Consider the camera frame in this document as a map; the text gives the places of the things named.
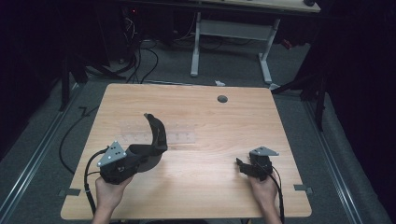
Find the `person's right hand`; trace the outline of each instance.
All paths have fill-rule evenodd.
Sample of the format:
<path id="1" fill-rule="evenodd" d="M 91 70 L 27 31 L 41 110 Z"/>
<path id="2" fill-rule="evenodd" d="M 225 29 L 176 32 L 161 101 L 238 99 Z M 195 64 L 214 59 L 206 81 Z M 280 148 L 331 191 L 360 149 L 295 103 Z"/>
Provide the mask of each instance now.
<path id="1" fill-rule="evenodd" d="M 248 180 L 250 181 L 254 198 L 259 203 L 260 209 L 262 210 L 265 223 L 281 223 L 275 206 L 277 187 L 274 180 L 269 176 L 263 181 L 251 176 L 248 177 Z"/>
<path id="2" fill-rule="evenodd" d="M 123 192 L 132 178 L 134 177 L 129 177 L 119 185 L 106 183 L 102 177 L 96 179 L 96 201 L 98 205 L 93 215 L 92 224 L 107 224 L 110 222 L 111 215 L 121 202 Z"/>

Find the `wooden table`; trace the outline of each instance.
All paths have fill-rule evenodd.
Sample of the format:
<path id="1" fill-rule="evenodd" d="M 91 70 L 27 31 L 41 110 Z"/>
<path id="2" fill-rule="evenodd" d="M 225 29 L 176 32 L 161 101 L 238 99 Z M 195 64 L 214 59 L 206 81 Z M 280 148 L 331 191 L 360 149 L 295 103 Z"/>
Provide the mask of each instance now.
<path id="1" fill-rule="evenodd" d="M 220 103 L 219 95 L 226 96 L 228 102 Z M 294 189 L 303 183 L 273 96 L 264 88 L 110 84 L 71 189 L 83 189 L 88 159 L 111 145 L 125 120 L 149 126 L 144 113 L 165 123 L 167 132 L 172 128 L 166 123 L 189 120 L 195 139 L 188 144 L 168 144 L 156 167 L 135 175 L 113 218 L 260 217 L 248 178 L 239 173 L 235 163 L 235 158 L 248 162 L 249 151 L 260 146 L 280 154 L 270 159 L 282 178 L 285 216 L 310 216 L 305 192 Z M 95 164 L 99 159 L 93 161 L 90 172 L 98 170 Z M 89 177 L 93 197 L 96 177 Z M 83 190 L 79 196 L 66 197 L 62 217 L 92 218 Z"/>

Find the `white metal leg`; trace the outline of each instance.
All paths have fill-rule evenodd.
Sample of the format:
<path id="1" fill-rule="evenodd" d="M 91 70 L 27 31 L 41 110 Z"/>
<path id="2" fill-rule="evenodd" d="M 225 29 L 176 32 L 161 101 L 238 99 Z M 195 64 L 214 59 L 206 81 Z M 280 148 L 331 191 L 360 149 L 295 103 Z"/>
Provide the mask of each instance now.
<path id="1" fill-rule="evenodd" d="M 271 46 L 274 42 L 279 23 L 280 19 L 276 19 L 273 26 L 259 26 L 225 21 L 202 21 L 201 13 L 197 12 L 195 45 L 191 62 L 191 76 L 198 77 L 200 36 L 220 35 L 237 38 L 266 40 L 264 53 L 259 54 L 259 60 L 262 67 L 262 75 L 264 77 L 264 81 L 268 84 L 271 84 L 271 74 L 268 69 L 268 64 L 266 60 L 270 52 Z"/>
<path id="2" fill-rule="evenodd" d="M 195 45 L 194 45 L 194 52 L 192 53 L 192 62 L 191 62 L 192 77 L 198 77 L 200 35 L 201 35 L 201 12 L 197 12 L 197 22 L 195 28 Z"/>
<path id="3" fill-rule="evenodd" d="M 267 57 L 270 52 L 271 46 L 274 42 L 274 38 L 276 35 L 277 27 L 279 26 L 280 19 L 276 19 L 274 22 L 274 25 L 271 29 L 271 32 L 268 36 L 267 44 L 264 50 L 264 53 L 259 54 L 259 60 L 260 60 L 260 65 L 262 66 L 262 75 L 264 76 L 264 82 L 271 84 L 272 79 L 271 79 L 271 74 L 268 69 L 268 64 L 267 64 Z"/>

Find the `wrist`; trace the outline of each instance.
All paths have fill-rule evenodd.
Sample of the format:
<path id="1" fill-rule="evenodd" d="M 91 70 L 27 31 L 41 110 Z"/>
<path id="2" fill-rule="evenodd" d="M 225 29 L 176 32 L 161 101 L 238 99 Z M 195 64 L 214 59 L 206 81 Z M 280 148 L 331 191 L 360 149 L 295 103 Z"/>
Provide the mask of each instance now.
<path id="1" fill-rule="evenodd" d="M 260 209 L 262 210 L 262 216 L 264 217 L 265 223 L 278 224 L 281 223 L 279 213 L 276 210 L 275 203 L 260 203 Z"/>
<path id="2" fill-rule="evenodd" d="M 97 207 L 95 215 L 93 216 L 92 224 L 108 224 L 113 211 L 114 209 L 108 207 Z"/>

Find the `desk leg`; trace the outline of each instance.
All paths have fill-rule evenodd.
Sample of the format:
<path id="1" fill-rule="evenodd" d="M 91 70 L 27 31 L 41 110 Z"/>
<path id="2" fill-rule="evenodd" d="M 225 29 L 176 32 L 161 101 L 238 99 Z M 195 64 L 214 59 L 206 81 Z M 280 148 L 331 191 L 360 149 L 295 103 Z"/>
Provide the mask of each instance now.
<path id="1" fill-rule="evenodd" d="M 264 76 L 264 82 L 267 84 L 272 83 L 271 74 L 270 74 L 270 71 L 268 69 L 268 64 L 267 64 L 267 57 L 270 52 L 271 46 L 274 42 L 274 38 L 275 38 L 277 27 L 279 26 L 279 23 L 280 23 L 280 19 L 276 19 L 274 22 L 274 25 L 271 29 L 271 32 L 268 36 L 265 51 L 264 51 L 264 53 L 259 54 L 260 64 L 262 66 L 262 75 Z"/>
<path id="2" fill-rule="evenodd" d="M 200 34 L 201 34 L 201 12 L 197 12 L 197 22 L 195 27 L 195 45 L 194 45 L 194 52 L 192 53 L 192 63 L 191 63 L 192 77 L 198 77 Z"/>

